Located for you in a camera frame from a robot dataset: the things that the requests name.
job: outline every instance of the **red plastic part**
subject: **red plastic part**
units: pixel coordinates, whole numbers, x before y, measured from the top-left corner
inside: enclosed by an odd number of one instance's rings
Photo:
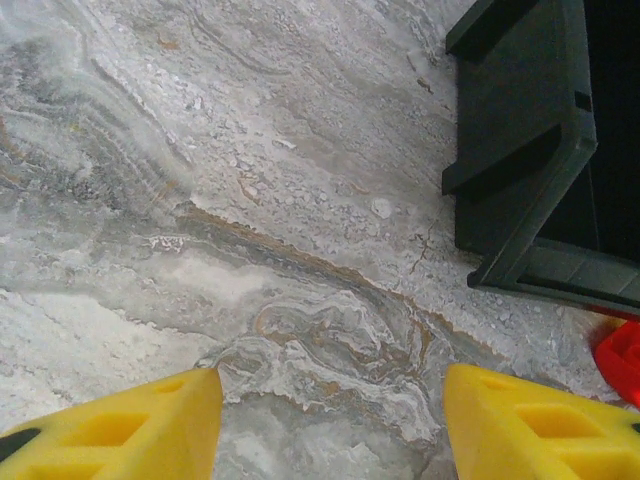
[[[595,360],[618,395],[640,408],[640,323],[627,322],[605,338]]]

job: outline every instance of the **marble floor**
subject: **marble floor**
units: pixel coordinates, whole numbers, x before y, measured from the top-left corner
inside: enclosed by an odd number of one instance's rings
[[[466,287],[471,4],[0,0],[0,430],[216,365],[216,479],[454,479],[452,362],[615,401],[598,318]]]

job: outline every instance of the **plastic crate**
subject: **plastic crate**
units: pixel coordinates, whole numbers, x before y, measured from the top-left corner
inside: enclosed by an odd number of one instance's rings
[[[638,0],[480,0],[447,36],[469,286],[640,313],[639,27]]]

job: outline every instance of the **marble veining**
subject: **marble veining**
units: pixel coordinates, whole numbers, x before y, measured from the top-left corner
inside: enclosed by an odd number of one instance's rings
[[[455,478],[452,362],[616,401],[595,316],[466,287],[472,0],[0,0],[0,429],[192,366],[216,478]]]

